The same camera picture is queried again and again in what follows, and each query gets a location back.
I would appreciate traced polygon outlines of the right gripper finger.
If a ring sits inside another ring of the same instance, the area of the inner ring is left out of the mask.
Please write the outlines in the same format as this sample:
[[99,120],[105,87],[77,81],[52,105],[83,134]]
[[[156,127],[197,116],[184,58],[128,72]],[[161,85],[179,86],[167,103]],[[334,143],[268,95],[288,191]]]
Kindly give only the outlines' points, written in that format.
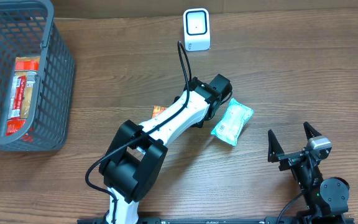
[[278,162],[279,157],[284,156],[285,153],[278,142],[274,132],[270,129],[268,131],[268,161]]
[[321,136],[321,133],[318,132],[314,127],[312,127],[312,125],[310,125],[309,122],[305,121],[303,123],[303,127],[304,127],[304,130],[305,130],[307,140],[310,140],[312,138]]

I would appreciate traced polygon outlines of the teal wet wipes pack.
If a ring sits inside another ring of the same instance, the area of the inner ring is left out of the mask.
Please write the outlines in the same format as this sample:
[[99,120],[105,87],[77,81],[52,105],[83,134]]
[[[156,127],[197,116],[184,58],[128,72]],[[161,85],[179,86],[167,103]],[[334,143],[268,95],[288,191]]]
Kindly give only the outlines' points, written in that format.
[[211,131],[211,135],[215,135],[218,139],[232,146],[237,146],[239,135],[253,114],[252,108],[232,98],[223,117]]

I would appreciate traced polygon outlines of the orange tissue pack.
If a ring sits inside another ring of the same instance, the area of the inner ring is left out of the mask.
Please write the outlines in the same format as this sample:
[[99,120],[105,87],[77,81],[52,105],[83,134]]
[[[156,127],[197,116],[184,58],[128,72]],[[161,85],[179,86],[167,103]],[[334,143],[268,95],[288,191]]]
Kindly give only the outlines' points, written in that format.
[[156,116],[160,115],[166,109],[167,109],[167,107],[164,107],[164,106],[154,106],[154,109],[153,109],[153,112],[152,112],[152,118],[155,118]]

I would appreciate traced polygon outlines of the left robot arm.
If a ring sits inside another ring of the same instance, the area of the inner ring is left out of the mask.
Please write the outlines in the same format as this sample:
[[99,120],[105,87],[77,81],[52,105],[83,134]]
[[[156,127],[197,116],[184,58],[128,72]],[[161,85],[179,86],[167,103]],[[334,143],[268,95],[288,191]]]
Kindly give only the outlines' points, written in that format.
[[190,127],[202,127],[232,92],[226,77],[210,83],[193,78],[181,96],[156,117],[123,123],[100,163],[99,173],[110,196],[104,223],[137,223],[139,202],[157,180],[168,146]]

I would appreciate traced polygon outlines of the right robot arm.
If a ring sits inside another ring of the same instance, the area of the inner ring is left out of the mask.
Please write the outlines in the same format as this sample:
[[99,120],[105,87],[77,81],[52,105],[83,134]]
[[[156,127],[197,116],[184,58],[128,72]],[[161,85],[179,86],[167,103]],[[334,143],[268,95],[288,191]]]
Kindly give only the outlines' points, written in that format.
[[[300,187],[300,193],[288,202],[275,223],[354,223],[353,218],[346,218],[348,212],[349,183],[340,177],[324,179],[319,169],[322,160],[328,158],[331,141],[315,130],[309,122],[303,127],[307,144],[300,152],[285,154],[274,132],[268,131],[268,161],[278,162],[279,170],[290,170]],[[294,217],[286,217],[284,213],[300,197],[303,197],[306,210],[296,213]]]

